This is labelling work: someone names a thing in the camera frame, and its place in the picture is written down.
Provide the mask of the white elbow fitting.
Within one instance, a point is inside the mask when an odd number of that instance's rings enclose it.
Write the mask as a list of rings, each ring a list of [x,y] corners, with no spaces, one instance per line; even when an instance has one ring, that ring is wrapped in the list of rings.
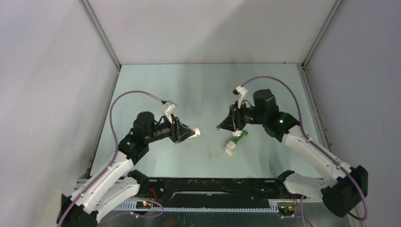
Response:
[[[235,147],[236,147],[236,143],[231,140],[225,145],[224,150],[229,156],[231,156],[234,153]]]
[[[198,137],[198,136],[200,136],[201,132],[200,132],[200,130],[199,130],[198,127],[192,128],[192,130],[193,130],[193,132],[194,132],[193,137]]]

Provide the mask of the green plastic faucet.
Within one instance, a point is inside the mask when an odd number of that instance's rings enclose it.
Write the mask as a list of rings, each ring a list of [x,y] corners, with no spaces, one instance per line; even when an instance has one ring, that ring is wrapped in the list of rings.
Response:
[[[235,144],[237,144],[239,142],[239,140],[241,140],[244,136],[247,136],[247,135],[248,135],[247,131],[235,131],[235,132],[233,132],[233,136],[234,136],[233,142]]]

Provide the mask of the white plastic faucet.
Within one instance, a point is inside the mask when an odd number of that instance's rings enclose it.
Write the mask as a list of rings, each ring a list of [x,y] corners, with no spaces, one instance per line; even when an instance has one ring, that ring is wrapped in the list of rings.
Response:
[[[239,136],[241,136],[243,134],[242,130],[234,130],[232,127],[230,128],[230,127],[225,127],[225,126],[222,126],[222,125],[217,125],[216,129],[218,131],[228,131],[228,132],[230,132],[232,134],[233,137],[239,137]]]

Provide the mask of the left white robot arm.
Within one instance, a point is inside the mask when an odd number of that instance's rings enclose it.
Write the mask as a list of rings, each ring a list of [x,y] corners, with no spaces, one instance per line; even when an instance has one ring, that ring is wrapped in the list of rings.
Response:
[[[145,175],[133,171],[120,183],[116,181],[130,171],[149,151],[149,144],[169,138],[174,143],[200,135],[198,128],[190,128],[177,117],[163,116],[157,123],[153,113],[141,112],[129,133],[120,141],[116,153],[103,169],[91,177],[70,196],[61,196],[61,210],[57,219],[59,227],[96,227],[116,206],[137,195],[149,192]]]

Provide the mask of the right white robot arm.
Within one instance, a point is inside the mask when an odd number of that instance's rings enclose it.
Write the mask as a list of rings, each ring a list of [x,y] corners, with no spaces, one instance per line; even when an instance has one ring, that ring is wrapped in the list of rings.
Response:
[[[216,126],[217,130],[231,131],[234,137],[240,137],[246,125],[260,125],[270,137],[302,155],[320,175],[313,178],[285,171],[277,177],[281,181],[275,184],[279,197],[298,194],[322,201],[338,217],[351,214],[359,203],[366,202],[368,172],[364,167],[352,167],[314,141],[299,120],[279,110],[269,89],[254,92],[254,105],[250,106],[245,104],[247,93],[241,86],[233,90],[237,101],[230,105],[227,117]]]

